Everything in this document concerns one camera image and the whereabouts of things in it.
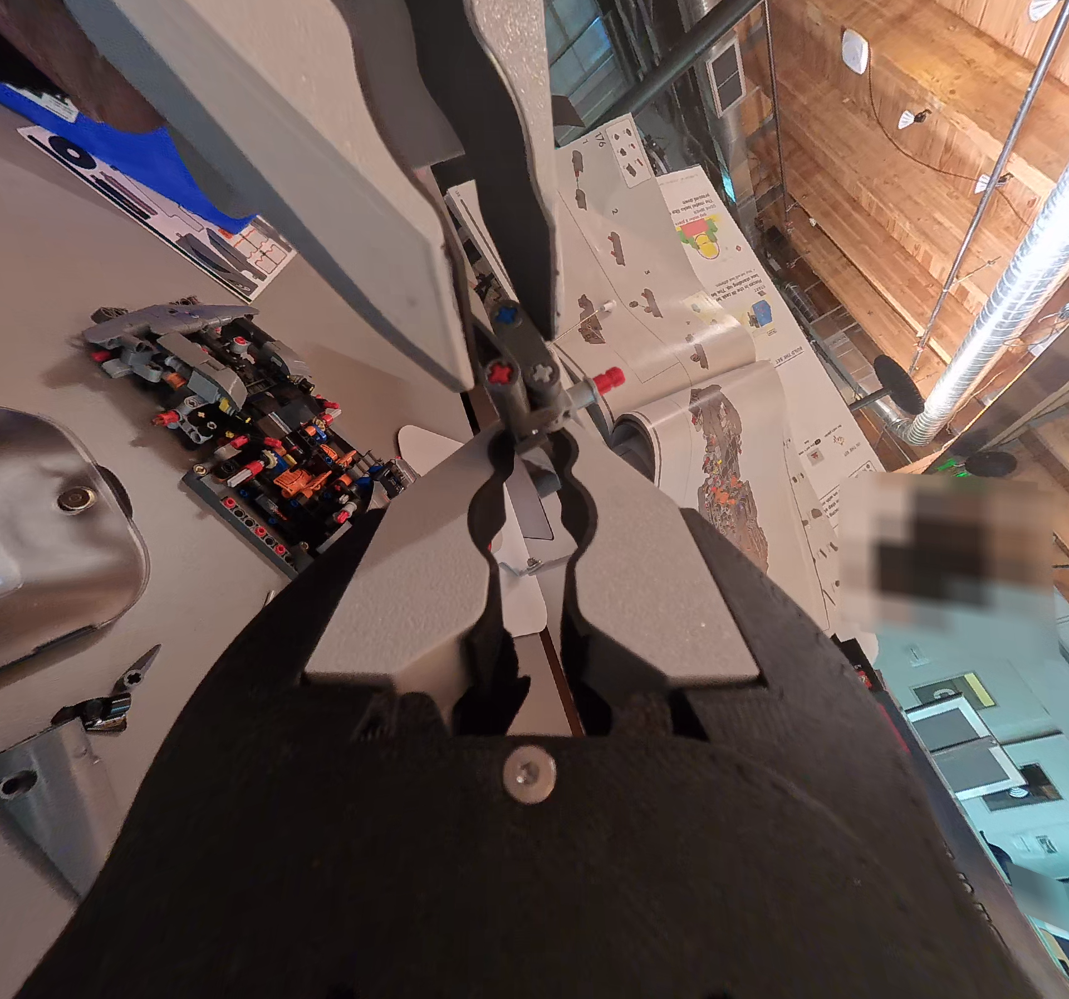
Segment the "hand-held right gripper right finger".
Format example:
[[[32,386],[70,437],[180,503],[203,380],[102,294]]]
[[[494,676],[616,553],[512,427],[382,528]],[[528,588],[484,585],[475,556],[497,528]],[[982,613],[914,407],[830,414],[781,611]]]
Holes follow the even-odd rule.
[[[641,694],[756,684],[758,664],[680,508],[586,430],[553,435],[568,558],[561,664],[582,720]]]

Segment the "lego instruction booklet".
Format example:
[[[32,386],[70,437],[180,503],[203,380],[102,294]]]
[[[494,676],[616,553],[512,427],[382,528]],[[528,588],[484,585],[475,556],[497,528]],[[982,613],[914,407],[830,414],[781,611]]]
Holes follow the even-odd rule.
[[[555,151],[557,352],[618,366],[617,450],[698,511],[826,633],[851,625],[839,487],[876,451],[701,168],[655,176],[624,115]]]

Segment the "lego sticker sheet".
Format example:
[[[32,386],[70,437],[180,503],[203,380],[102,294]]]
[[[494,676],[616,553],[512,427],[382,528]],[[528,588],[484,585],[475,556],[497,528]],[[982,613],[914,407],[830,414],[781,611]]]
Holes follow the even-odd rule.
[[[65,137],[35,125],[17,131],[242,301],[258,299],[296,257],[294,248],[260,217],[237,233],[228,232]]]

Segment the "grey and black lego car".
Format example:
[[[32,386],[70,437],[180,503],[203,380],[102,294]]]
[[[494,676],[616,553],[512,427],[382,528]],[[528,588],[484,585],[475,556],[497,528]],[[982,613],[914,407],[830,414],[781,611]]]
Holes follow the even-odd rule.
[[[193,451],[188,491],[292,580],[418,475],[344,437],[340,405],[258,314],[193,297],[100,307],[82,337],[100,372],[140,383],[152,424]]]

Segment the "black pole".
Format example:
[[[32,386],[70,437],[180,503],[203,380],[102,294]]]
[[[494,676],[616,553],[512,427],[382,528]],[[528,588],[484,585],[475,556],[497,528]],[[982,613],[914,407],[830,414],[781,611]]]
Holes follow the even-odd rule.
[[[659,98],[667,87],[700,61],[754,7],[766,0],[721,0],[694,24],[672,51],[639,82],[628,90],[592,123],[587,132],[607,125],[624,114],[633,114]]]

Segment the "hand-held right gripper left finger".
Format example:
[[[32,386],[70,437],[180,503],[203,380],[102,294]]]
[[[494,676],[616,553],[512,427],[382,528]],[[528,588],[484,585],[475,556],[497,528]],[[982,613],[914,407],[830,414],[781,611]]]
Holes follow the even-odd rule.
[[[390,503],[305,666],[310,681],[427,694],[453,731],[508,731],[514,644],[491,545],[513,466],[511,436],[484,431]]]

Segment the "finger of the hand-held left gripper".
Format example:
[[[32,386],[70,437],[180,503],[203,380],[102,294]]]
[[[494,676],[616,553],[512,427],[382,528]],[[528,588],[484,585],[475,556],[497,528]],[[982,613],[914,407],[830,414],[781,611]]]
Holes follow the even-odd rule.
[[[332,0],[64,0],[100,53],[379,335],[472,388],[440,210],[381,134]]]
[[[542,0],[410,0],[420,68],[472,169],[489,237],[548,341],[559,303]]]

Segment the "white book stand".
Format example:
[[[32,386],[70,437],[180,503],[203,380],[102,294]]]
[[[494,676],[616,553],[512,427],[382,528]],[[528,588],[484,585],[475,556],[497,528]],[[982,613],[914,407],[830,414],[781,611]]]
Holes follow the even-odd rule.
[[[418,477],[430,473],[462,446],[409,424],[400,427],[396,444],[400,458]],[[506,521],[491,541],[501,586],[503,628],[515,638],[531,636],[542,633],[548,622],[538,574],[551,565],[552,553],[566,550],[566,542],[554,536],[548,508],[527,462],[518,462],[503,485],[503,511]]]

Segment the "blue bin with square tag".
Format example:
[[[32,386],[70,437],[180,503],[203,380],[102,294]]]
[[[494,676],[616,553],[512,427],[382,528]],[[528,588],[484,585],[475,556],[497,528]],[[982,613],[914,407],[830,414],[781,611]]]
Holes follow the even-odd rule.
[[[1,102],[34,125],[86,150],[99,163],[110,165],[211,224],[239,233],[253,219],[253,215],[229,216],[213,204],[183,163],[165,127],[145,134],[122,131],[93,121],[66,98],[36,95],[7,84],[1,85]]]

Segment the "small lego beam assembly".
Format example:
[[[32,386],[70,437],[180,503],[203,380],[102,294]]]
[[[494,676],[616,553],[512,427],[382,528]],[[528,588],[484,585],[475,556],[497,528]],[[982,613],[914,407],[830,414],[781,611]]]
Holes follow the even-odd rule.
[[[509,299],[489,306],[489,324],[472,322],[480,385],[518,451],[544,444],[582,409],[600,405],[625,383],[620,366],[574,383],[524,309]]]

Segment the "metal stand bracket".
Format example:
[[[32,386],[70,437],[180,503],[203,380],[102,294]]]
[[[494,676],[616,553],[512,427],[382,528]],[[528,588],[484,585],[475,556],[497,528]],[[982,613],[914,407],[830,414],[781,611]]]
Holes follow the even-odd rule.
[[[127,689],[88,698],[2,750],[2,825],[77,900],[99,878],[128,814],[95,740],[126,730],[130,702]]]

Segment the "metal ceiling pipe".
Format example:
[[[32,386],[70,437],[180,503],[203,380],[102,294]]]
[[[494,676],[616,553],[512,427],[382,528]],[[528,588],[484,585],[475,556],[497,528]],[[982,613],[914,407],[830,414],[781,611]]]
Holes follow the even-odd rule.
[[[977,191],[979,200],[975,210],[973,212],[973,216],[969,221],[967,231],[965,231],[957,254],[952,259],[952,264],[950,265],[945,282],[940,290],[940,294],[938,295],[927,324],[925,324],[920,335],[917,338],[916,349],[908,368],[910,375],[913,375],[914,372],[916,372],[923,354],[926,352],[929,340],[934,332],[938,321],[942,315],[942,311],[952,293],[952,288],[960,280],[959,272],[965,257],[969,256],[969,250],[972,247],[979,228],[982,225],[983,218],[987,216],[987,210],[994,196],[998,192],[1000,179],[1002,179],[1002,176],[1006,173],[1009,159],[1021,137],[1024,124],[1034,107],[1042,85],[1045,83],[1054,57],[1057,50],[1062,48],[1062,40],[1067,33],[1068,0],[1032,0],[1028,5],[1027,15],[1033,22],[1038,22],[1040,19],[1045,18],[1053,12],[1056,12],[1057,14],[1054,26],[1049,33],[1045,46],[1043,47],[1038,63],[1035,66],[1031,81],[1025,88],[1024,95],[1012,120],[1009,134],[1000,150],[996,162],[993,163],[991,171],[987,175],[987,179],[985,179],[983,189],[981,191]]]

